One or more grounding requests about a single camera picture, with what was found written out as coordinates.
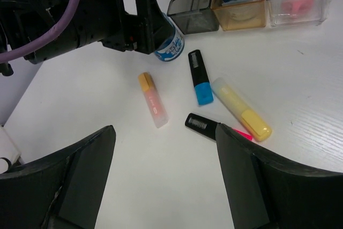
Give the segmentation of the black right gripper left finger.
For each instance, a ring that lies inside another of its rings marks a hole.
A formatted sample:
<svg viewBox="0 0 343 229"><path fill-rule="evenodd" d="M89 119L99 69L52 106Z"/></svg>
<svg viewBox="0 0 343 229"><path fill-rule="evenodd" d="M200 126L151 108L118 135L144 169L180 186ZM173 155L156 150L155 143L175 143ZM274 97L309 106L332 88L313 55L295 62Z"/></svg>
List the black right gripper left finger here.
<svg viewBox="0 0 343 229"><path fill-rule="evenodd" d="M1 174L1 228L94 228L116 142L108 125Z"/></svg>

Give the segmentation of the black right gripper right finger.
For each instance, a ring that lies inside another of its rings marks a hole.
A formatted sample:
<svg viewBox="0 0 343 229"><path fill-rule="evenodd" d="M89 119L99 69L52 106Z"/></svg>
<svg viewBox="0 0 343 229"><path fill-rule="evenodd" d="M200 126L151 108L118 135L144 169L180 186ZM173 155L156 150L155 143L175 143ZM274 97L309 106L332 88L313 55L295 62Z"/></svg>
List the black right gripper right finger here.
<svg viewBox="0 0 343 229"><path fill-rule="evenodd" d="M342 174L300 164L216 129L235 228L342 228Z"/></svg>

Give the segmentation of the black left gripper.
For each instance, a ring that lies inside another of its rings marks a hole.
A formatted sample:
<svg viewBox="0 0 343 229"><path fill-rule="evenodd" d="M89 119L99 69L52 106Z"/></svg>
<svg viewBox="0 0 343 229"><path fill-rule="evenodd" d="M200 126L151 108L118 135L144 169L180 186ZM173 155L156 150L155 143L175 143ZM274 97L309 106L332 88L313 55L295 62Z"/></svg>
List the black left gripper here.
<svg viewBox="0 0 343 229"><path fill-rule="evenodd" d="M80 0L57 39L25 59L38 64L94 42L113 50L151 54L174 35L174 29L157 0L136 0L136 8L137 15L131 15L123 0Z"/></svg>

